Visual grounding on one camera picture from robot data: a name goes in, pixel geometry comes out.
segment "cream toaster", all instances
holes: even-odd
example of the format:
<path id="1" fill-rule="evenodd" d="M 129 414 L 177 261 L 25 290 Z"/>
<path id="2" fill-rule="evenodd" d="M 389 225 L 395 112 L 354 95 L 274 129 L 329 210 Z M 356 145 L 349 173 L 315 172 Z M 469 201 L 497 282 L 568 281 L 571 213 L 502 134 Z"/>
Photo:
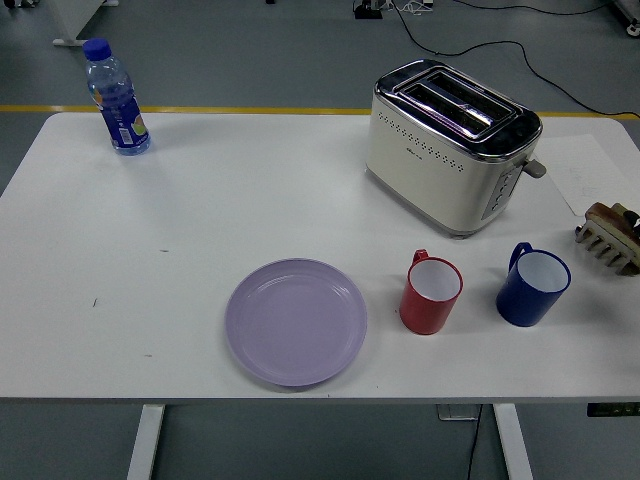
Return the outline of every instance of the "cream toaster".
<path id="1" fill-rule="evenodd" d="M 542 133 L 538 116 L 448 65 L 418 60 L 376 82 L 367 168 L 456 236 L 478 231 L 509 202 Z"/>

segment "black cable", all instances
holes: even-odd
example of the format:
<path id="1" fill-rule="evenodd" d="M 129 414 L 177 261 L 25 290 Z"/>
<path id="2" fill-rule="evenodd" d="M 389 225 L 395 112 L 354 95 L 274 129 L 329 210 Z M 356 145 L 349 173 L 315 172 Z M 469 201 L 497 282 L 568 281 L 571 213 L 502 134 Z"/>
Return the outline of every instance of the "black cable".
<path id="1" fill-rule="evenodd" d="M 478 432 L 480 432 L 480 417 L 482 417 L 482 407 L 484 404 L 480 404 L 478 410 L 478 420 L 476 420 L 476 433 L 473 436 L 473 445 L 471 445 L 471 454 L 469 455 L 469 469 L 467 470 L 467 480 L 471 480 L 471 467 L 473 466 L 473 454 L 476 453 L 476 445 L 478 445 Z"/>
<path id="2" fill-rule="evenodd" d="M 407 23 L 404 21 L 404 17 L 400 13 L 400 10 L 398 10 L 398 7 L 396 7 L 395 2 L 391 1 L 390 3 L 393 5 L 393 9 L 398 13 L 398 16 L 400 17 L 400 21 L 402 21 L 402 25 L 404 26 L 404 29 L 407 32 L 407 34 L 409 35 L 409 38 L 411 39 L 411 41 L 413 43 L 415 43 L 418 47 L 420 47 L 422 50 L 424 50 L 425 52 L 428 52 L 428 53 L 430 53 L 432 55 L 440 56 L 440 57 L 459 57 L 459 56 L 464 55 L 465 53 L 468 53 L 468 52 L 470 52 L 472 50 L 475 50 L 477 48 L 486 47 L 486 46 L 489 46 L 489 45 L 517 45 L 518 47 L 520 47 L 520 50 L 522 51 L 522 56 L 524 57 L 524 62 L 527 64 L 527 67 L 529 68 L 531 73 L 533 73 L 537 78 L 539 78 L 543 82 L 546 82 L 549 85 L 551 85 L 551 86 L 555 87 L 556 89 L 560 90 L 562 93 L 564 93 L 567 97 L 569 97 L 575 103 L 580 105 L 582 108 L 584 108 L 586 110 L 589 110 L 590 112 L 597 113 L 598 115 L 604 115 L 606 117 L 615 117 L 615 116 L 619 116 L 619 115 L 634 115 L 634 116 L 638 117 L 638 119 L 640 119 L 640 114 L 638 114 L 636 112 L 632 112 L 632 111 L 616 112 L 616 113 L 601 112 L 600 110 L 596 110 L 595 108 L 592 108 L 592 107 L 586 105 L 585 103 L 581 102 L 576 97 L 571 95 L 567 90 L 562 88 L 560 85 L 558 85 L 557 83 L 549 80 L 546 77 L 543 77 L 538 72 L 536 72 L 536 70 L 531 66 L 531 63 L 529 63 L 529 58 L 527 57 L 527 52 L 526 52 L 526 50 L 524 48 L 524 45 L 522 45 L 520 42 L 516 42 L 515 40 L 498 40 L 498 41 L 495 41 L 495 42 L 484 42 L 484 43 L 480 43 L 478 45 L 474 45 L 473 47 L 469 47 L 466 50 L 463 50 L 461 52 L 456 52 L 456 53 L 443 53 L 443 52 L 438 52 L 436 50 L 431 50 L 430 48 L 427 48 L 424 45 L 421 45 L 420 42 L 418 42 L 413 37 L 413 35 L 411 34 L 411 31 L 409 30 L 409 27 L 407 26 Z"/>
<path id="3" fill-rule="evenodd" d="M 606 7 L 607 5 L 610 5 L 614 2 L 614 0 L 609 0 L 606 3 L 603 3 L 602 5 L 592 8 L 591 10 L 585 10 L 584 12 L 573 12 L 573 13 L 560 13 L 560 12 L 548 12 L 546 10 L 540 10 L 539 8 L 535 8 L 535 7 L 530 7 L 529 5 L 509 5 L 506 7 L 483 7 L 480 5 L 473 5 L 471 3 L 467 3 L 467 2 L 463 2 L 462 0 L 453 0 L 456 3 L 461 3 L 463 5 L 466 5 L 468 7 L 473 7 L 473 8 L 478 8 L 480 10 L 507 10 L 509 8 L 524 8 L 527 10 L 533 10 L 534 12 L 538 12 L 538 13 L 545 13 L 547 15 L 584 15 L 585 13 L 591 13 L 591 12 L 595 12 L 596 10 L 600 10 L 601 8 Z"/>

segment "gray floor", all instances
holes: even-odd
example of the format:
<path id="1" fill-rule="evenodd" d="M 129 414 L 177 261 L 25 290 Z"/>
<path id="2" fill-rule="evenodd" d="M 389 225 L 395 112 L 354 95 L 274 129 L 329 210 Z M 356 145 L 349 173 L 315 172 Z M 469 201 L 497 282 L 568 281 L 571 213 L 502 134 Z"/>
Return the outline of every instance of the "gray floor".
<path id="1" fill-rule="evenodd" d="M 568 12 L 604 2 L 472 3 Z M 346 0 L 121 0 L 101 9 L 82 36 L 110 40 L 143 106 L 368 108 L 382 74 L 434 57 L 411 43 L 395 12 L 355 21 L 351 9 Z M 586 104 L 640 111 L 640 40 L 608 8 L 550 16 L 436 0 L 434 12 L 405 18 L 418 41 L 442 52 L 519 41 L 540 74 Z M 2 106 L 91 104 L 82 53 L 53 47 L 57 36 L 47 0 L 0 9 L 0 192 L 51 115 Z M 440 60 L 538 112 L 584 112 L 535 78 L 516 45 Z M 640 145 L 640 121 L 622 123 Z M 485 412 L 472 478 L 506 478 L 495 422 Z M 139 413 L 140 405 L 5 401 L 0 479 L 124 478 Z M 590 419 L 584 404 L 521 405 L 519 414 L 536 479 L 640 477 L 637 418 Z M 173 407 L 154 477 L 462 479 L 473 434 L 473 423 L 439 422 L 435 407 L 424 405 Z"/>

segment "red mug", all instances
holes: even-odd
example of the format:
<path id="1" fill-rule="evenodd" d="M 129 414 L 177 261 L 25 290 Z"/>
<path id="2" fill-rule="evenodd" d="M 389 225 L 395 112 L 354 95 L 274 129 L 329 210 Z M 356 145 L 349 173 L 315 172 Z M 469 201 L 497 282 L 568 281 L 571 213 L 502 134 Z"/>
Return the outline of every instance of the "red mug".
<path id="1" fill-rule="evenodd" d="M 400 302 L 402 323 L 412 332 L 440 331 L 462 292 L 462 275 L 447 260 L 417 250 Z"/>

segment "purple plate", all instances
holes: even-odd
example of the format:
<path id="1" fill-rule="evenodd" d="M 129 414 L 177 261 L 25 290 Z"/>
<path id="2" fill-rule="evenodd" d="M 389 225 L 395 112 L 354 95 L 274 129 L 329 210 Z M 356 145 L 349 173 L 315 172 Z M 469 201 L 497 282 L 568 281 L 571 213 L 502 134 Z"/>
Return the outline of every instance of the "purple plate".
<path id="1" fill-rule="evenodd" d="M 231 295 L 229 346 L 257 377 L 298 387 L 322 382 L 356 357 L 367 331 L 358 287 L 341 271 L 293 258 L 259 268 Z"/>

